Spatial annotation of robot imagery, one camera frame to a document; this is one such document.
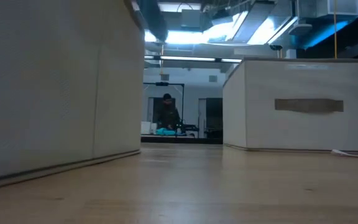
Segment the white storage box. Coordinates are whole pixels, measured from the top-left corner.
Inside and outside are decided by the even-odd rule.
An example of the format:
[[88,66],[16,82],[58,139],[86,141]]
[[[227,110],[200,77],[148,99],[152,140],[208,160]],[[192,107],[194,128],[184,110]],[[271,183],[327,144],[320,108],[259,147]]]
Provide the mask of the white storage box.
[[157,123],[152,123],[151,124],[150,133],[151,134],[156,134],[157,133]]
[[247,58],[223,88],[224,143],[358,151],[358,60]]
[[141,134],[150,134],[152,128],[152,123],[148,121],[142,121],[142,126],[140,129]]

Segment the air duct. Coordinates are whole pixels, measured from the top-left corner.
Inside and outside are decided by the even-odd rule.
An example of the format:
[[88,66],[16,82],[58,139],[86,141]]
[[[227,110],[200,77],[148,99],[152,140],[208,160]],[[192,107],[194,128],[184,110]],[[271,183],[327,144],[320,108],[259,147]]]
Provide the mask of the air duct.
[[167,22],[165,21],[157,0],[137,0],[140,13],[149,27],[151,33],[164,42],[168,36]]
[[233,18],[225,9],[218,10],[212,17],[212,24],[214,26],[227,22],[233,22]]
[[300,0],[296,0],[297,5],[297,13],[298,13],[298,21],[295,25],[290,29],[288,34],[295,36],[302,36],[310,32],[313,28],[313,25],[306,23],[306,20],[301,19],[300,13]]
[[233,40],[247,43],[256,30],[265,22],[276,4],[277,1],[255,0]]
[[316,0],[317,17],[333,18],[335,8],[340,19],[358,17],[358,0]]

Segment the ceiling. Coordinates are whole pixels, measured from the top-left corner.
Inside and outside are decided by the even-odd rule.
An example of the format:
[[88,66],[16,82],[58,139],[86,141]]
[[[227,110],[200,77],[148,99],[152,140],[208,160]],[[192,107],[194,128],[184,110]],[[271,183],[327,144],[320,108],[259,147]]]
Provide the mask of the ceiling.
[[[218,69],[211,68],[164,68],[164,74],[169,75],[170,83],[183,83],[186,86],[215,86],[222,87],[226,76]],[[215,82],[209,81],[209,76],[215,76]],[[144,70],[144,82],[156,83],[161,81],[159,68]]]
[[[161,3],[172,3],[172,6],[178,6],[175,12],[175,7],[171,7],[169,11],[163,11],[162,16],[167,23],[168,30],[183,30],[182,27],[182,8],[188,8],[187,4],[199,4],[201,10],[207,11],[208,9],[214,9],[217,6],[217,2],[220,2],[220,6],[235,6],[239,2],[246,0],[187,0],[180,2],[180,0],[160,0]],[[307,48],[318,45],[315,39],[319,32],[324,31],[327,27],[332,26],[333,19],[331,17],[320,17],[316,18],[316,10],[311,8],[316,7],[316,2],[319,0],[301,0],[300,1],[300,17],[303,21],[312,24],[313,29],[308,35],[301,37],[294,37],[288,35],[286,30],[275,42],[274,45],[281,45],[284,49],[282,55],[285,57],[285,51],[288,49]],[[279,30],[280,27],[287,22],[290,18],[293,18],[297,14],[296,4],[293,0],[277,0],[277,5],[272,9],[268,15],[268,19],[272,21],[272,26],[275,30]],[[147,22],[142,17],[140,11],[137,11],[138,16],[141,18],[144,27],[148,29]],[[339,22],[348,21],[350,24],[356,17],[341,17]],[[220,45],[226,44],[225,42],[209,42],[208,44],[165,44],[163,54],[172,56],[192,56],[192,57],[221,57],[221,58],[244,58],[244,57],[277,57],[277,52],[270,49],[268,45],[243,45],[232,46],[232,45]],[[160,54],[162,51],[161,44],[154,42],[146,42],[145,44],[146,54]],[[181,61],[166,61],[164,67],[176,67],[176,68],[219,68],[222,72],[225,72],[229,65],[220,63],[203,63],[203,62],[181,62]],[[147,62],[146,67],[159,67],[159,63]]]
[[[358,18],[338,32],[337,47],[339,52],[338,57],[340,58],[358,57]],[[301,58],[334,57],[333,35],[314,47],[306,50],[299,50],[298,56]]]

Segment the fluorescent light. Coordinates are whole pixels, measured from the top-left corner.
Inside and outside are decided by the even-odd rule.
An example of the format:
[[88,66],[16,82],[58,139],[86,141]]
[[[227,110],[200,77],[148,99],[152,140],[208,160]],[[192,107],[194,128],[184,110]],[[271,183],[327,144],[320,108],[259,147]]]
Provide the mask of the fluorescent light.
[[267,18],[248,40],[250,45],[263,45],[274,35],[274,22]]
[[232,22],[212,26],[208,30],[204,31],[205,39],[209,40],[213,38],[223,37],[232,30],[232,27]]
[[[347,26],[350,21],[342,21],[336,24],[336,30],[340,31],[343,27]],[[329,36],[335,33],[334,24],[327,26],[325,28],[320,29],[318,32],[311,36],[311,39],[308,43],[305,44],[305,48],[313,47],[316,44],[320,43],[321,41],[327,39]]]
[[145,31],[144,32],[144,41],[146,42],[156,42],[157,41],[157,38],[155,38],[155,36],[150,33],[150,31]]
[[263,34],[269,31],[271,26],[269,17],[271,11],[276,6],[276,1],[254,1],[255,3],[249,9],[247,17],[241,24],[239,30],[234,35],[233,40],[238,40],[248,43],[252,36],[255,34],[256,37],[251,43],[256,43],[256,40],[263,38]]
[[214,62],[215,58],[201,58],[201,57],[176,57],[176,56],[161,56],[162,60],[189,60],[199,62]]
[[177,2],[160,2],[158,4],[162,12],[181,12],[182,9],[200,10],[200,3],[177,3]]
[[132,7],[134,8],[134,11],[139,11],[139,5],[137,4],[137,2],[132,1]]
[[240,63],[241,59],[229,59],[229,58],[222,58],[222,62],[226,63]]
[[166,43],[168,44],[201,44],[205,43],[201,32],[168,31]]
[[[159,57],[159,60],[181,60],[181,61],[191,61],[191,62],[222,62],[222,63],[241,63],[241,59],[236,58],[205,58],[205,57],[178,57],[178,56],[160,56],[156,55],[156,57]],[[153,55],[145,55],[145,60],[153,60]]]
[[[146,42],[156,42],[157,38],[150,31],[145,31],[144,40]],[[166,43],[168,44],[201,44],[208,40],[201,32],[168,31]]]
[[248,11],[244,11],[240,14],[236,14],[233,16],[233,21],[235,21],[235,22],[233,24],[231,31],[227,34],[226,40],[233,39],[234,35],[240,29],[240,26],[244,22],[244,19],[246,19],[247,15],[248,15]]
[[298,20],[298,17],[295,16],[292,18],[292,20],[285,25],[281,30],[279,30],[267,43],[272,44],[275,42],[285,31],[287,31],[296,21]]

